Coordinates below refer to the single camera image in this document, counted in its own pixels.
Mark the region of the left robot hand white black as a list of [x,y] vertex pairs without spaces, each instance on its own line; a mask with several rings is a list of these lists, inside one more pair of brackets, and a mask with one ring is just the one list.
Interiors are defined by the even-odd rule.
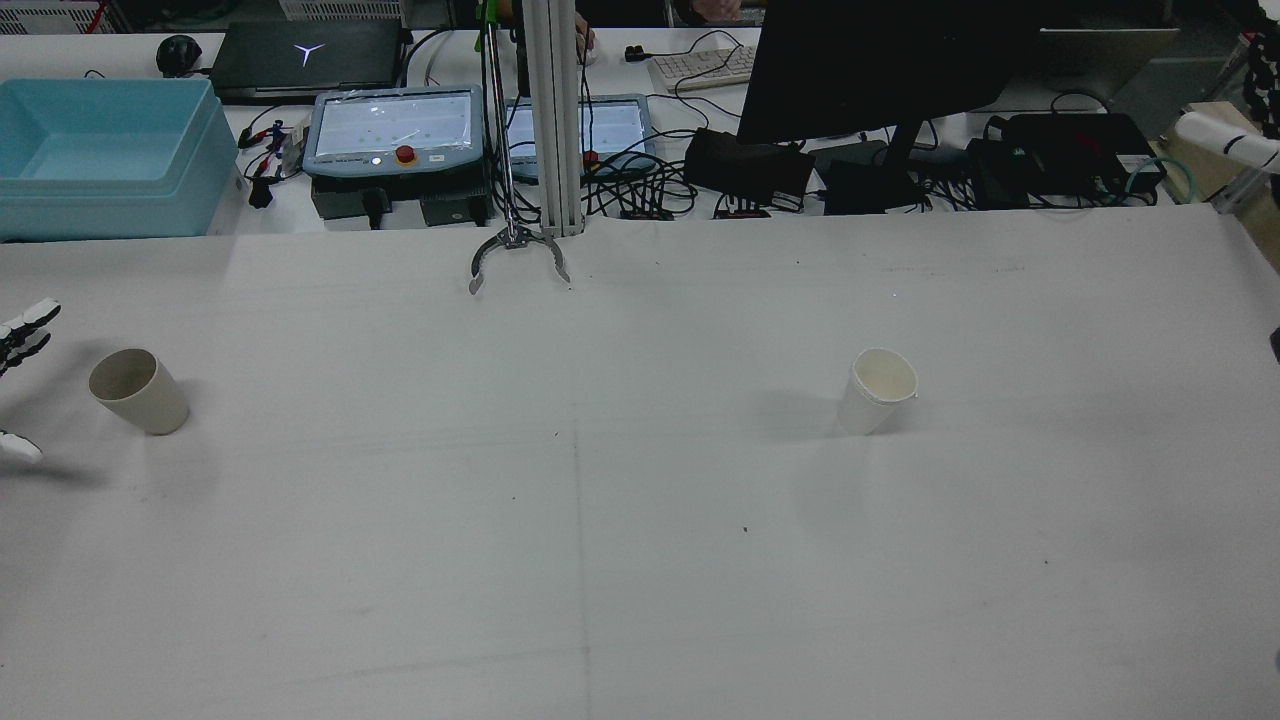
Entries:
[[[40,354],[51,340],[49,324],[59,315],[61,305],[42,299],[18,316],[1,324],[1,375]],[[1,429],[3,455],[28,464],[44,459],[44,451],[23,436]]]

